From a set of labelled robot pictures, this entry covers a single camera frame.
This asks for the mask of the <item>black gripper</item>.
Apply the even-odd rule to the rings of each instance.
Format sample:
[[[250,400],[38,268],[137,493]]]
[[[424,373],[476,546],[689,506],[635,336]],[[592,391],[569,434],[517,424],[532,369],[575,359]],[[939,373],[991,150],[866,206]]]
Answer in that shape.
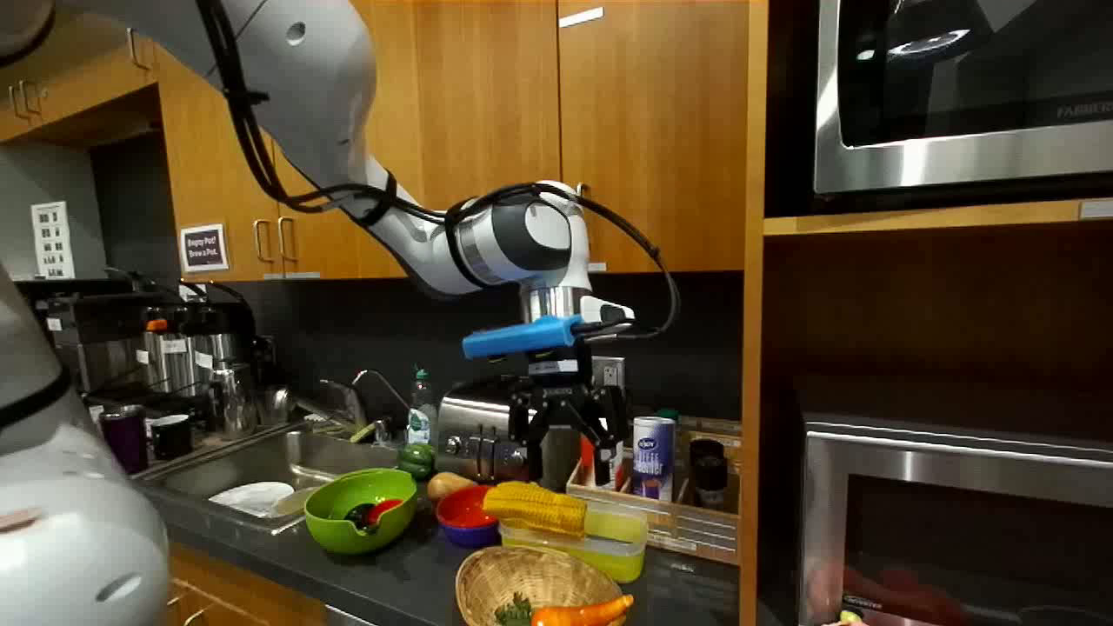
[[[626,395],[619,387],[592,379],[587,359],[532,361],[512,387],[506,434],[514,475],[532,479],[532,438],[543,438],[552,424],[569,424],[587,438],[600,438],[593,450],[593,479],[610,479],[622,466],[626,446]]]

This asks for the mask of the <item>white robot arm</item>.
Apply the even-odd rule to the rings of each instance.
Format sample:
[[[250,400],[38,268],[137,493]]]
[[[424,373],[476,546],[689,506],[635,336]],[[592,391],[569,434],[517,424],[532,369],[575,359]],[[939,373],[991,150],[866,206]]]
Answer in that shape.
[[[559,180],[512,183],[459,208],[417,206],[364,150],[370,35],[352,0],[0,0],[6,58],[60,9],[127,26],[272,137],[310,180],[303,208],[341,208],[435,296],[525,292],[512,340],[535,355],[626,325],[587,282],[579,203]],[[90,430],[67,369],[0,276],[0,626],[157,626],[169,595],[165,525]]]

